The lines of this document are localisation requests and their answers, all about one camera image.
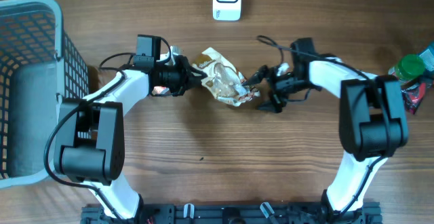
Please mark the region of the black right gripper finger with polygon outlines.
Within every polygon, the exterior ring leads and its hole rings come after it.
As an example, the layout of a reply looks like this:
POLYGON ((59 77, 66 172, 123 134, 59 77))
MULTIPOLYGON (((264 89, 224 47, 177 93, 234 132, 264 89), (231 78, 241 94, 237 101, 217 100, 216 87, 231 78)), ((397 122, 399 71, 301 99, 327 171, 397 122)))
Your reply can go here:
POLYGON ((243 81, 243 86, 253 86, 261 83, 261 81, 268 75, 269 68, 266 65, 261 66, 250 78, 243 81))
POLYGON ((283 110, 281 104, 273 102, 272 100, 261 103, 257 106, 257 109, 260 111, 267 111, 272 113, 281 113, 283 110))

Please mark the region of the red tissue pack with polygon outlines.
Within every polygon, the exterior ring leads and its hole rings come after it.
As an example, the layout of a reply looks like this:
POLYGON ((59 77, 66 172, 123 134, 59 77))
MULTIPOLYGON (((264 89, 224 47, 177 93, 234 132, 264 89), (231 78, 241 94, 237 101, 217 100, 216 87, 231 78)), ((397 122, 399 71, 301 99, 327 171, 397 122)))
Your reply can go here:
POLYGON ((152 94, 153 95, 166 95, 170 93, 170 89, 163 86, 155 86, 153 88, 152 94))

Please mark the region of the beige nut snack pouch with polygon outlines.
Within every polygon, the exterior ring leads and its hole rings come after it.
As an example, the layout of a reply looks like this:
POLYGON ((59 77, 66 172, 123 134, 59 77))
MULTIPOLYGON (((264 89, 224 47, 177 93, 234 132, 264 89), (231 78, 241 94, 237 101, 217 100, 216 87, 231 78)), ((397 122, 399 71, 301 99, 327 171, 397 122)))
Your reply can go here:
POLYGON ((201 80, 201 84, 220 102, 239 107, 245 102, 260 97, 260 91, 255 86, 242 85, 247 79, 214 48, 209 47, 202 51, 192 66, 207 75, 201 80))

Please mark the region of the green lid jar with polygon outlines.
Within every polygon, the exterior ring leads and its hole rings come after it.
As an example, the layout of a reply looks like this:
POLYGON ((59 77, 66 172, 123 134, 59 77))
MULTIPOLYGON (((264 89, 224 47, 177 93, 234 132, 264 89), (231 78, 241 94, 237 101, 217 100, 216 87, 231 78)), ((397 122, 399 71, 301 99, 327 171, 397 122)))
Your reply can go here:
POLYGON ((395 76, 400 84, 404 85, 421 76, 424 71, 425 64, 422 58, 416 54, 408 54, 391 67, 388 74, 395 76))

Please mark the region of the black orange hex wrench pack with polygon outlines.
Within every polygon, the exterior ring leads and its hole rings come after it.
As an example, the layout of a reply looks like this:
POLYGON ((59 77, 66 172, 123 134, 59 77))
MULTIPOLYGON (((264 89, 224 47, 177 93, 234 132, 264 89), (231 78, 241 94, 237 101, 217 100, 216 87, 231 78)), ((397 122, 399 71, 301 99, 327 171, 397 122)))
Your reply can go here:
POLYGON ((415 114, 423 101, 428 89, 433 87, 433 80, 421 77, 415 84, 402 90, 404 107, 411 114, 415 114))

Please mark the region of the blue mouthwash bottle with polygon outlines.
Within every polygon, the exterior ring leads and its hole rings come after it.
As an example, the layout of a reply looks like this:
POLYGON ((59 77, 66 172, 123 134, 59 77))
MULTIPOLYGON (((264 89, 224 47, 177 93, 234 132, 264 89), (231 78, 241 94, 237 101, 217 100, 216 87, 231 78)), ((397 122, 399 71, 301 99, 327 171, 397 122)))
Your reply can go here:
POLYGON ((433 42, 431 42, 425 50, 423 50, 418 55, 424 65, 425 65, 425 73, 427 76, 433 77, 433 71, 434 71, 434 55, 433 55, 433 42))

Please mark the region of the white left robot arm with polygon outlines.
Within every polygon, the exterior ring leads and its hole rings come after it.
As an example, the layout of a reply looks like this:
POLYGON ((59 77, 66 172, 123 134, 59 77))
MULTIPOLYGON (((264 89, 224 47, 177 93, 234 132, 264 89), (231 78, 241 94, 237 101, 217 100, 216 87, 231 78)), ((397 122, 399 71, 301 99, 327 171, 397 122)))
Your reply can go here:
POLYGON ((44 167, 60 184, 89 189, 101 204, 98 220, 107 223, 148 223, 143 199, 122 173, 125 161, 123 118, 154 88, 182 96, 201 85, 206 74, 189 64, 175 47, 167 54, 167 41, 154 35, 139 35, 136 50, 115 78, 93 94, 66 98, 60 119, 44 151, 44 167))

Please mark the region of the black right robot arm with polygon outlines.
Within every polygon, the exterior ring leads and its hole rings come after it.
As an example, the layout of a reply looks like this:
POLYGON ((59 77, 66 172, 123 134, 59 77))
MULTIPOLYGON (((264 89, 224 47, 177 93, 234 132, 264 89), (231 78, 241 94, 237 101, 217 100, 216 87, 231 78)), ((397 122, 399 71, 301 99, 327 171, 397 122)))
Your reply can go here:
POLYGON ((327 90, 339 99, 338 133, 344 150, 338 172, 323 191, 318 209, 309 213, 319 223, 352 223, 364 212, 363 199, 379 168, 403 147, 409 137, 401 87, 392 75, 365 73, 332 54, 316 52, 312 38, 300 38, 289 46, 270 37, 257 40, 280 53, 292 54, 293 69, 284 63, 260 67, 245 86, 267 81, 269 100, 259 109, 282 112, 291 94, 302 90, 327 90))

